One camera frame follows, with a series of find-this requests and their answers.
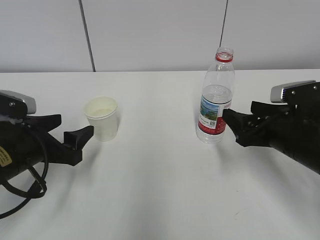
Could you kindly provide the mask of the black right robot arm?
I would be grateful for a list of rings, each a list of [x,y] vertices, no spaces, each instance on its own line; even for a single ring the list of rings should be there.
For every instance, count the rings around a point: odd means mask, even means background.
[[[243,147],[273,148],[320,172],[320,112],[316,107],[253,101],[251,113],[225,109],[222,118]]]

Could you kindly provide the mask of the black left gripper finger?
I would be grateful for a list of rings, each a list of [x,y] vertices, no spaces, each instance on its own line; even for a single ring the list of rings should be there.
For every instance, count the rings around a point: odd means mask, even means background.
[[[88,125],[75,131],[65,131],[63,133],[63,144],[74,151],[80,151],[94,135],[94,127]]]
[[[27,116],[24,123],[32,128],[38,128],[45,132],[50,132],[62,124],[62,116],[60,114]]]

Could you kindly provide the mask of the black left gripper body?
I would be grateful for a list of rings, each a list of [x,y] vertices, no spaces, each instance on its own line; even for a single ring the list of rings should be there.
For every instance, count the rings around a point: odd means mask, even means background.
[[[49,131],[44,131],[39,128],[31,127],[25,124],[25,120],[21,123],[26,129],[32,130],[40,138],[44,144],[48,161],[53,164],[65,164],[76,166],[83,160],[82,150],[73,150],[64,145],[64,142],[59,142],[56,138],[49,134]]]

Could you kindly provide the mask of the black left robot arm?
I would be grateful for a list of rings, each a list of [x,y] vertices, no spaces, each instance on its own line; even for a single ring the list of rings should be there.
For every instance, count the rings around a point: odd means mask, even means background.
[[[0,178],[8,181],[45,160],[70,166],[80,163],[83,148],[94,135],[94,127],[65,131],[61,143],[49,134],[61,123],[60,114],[26,116],[20,122],[1,121]]]

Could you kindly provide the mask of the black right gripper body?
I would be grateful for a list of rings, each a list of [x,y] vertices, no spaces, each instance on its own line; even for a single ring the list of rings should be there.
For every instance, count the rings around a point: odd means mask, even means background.
[[[290,107],[289,112],[265,116],[260,125],[265,130],[264,140],[236,140],[243,146],[268,147],[276,150],[319,150],[320,120],[302,116],[299,109]]]

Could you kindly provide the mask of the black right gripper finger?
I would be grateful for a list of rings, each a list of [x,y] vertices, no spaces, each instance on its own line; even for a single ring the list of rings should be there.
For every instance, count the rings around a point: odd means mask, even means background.
[[[263,118],[287,113],[290,111],[290,107],[287,104],[277,105],[252,101],[250,111],[253,115]]]
[[[265,130],[260,126],[265,121],[265,116],[225,109],[222,118],[236,140],[265,140]]]

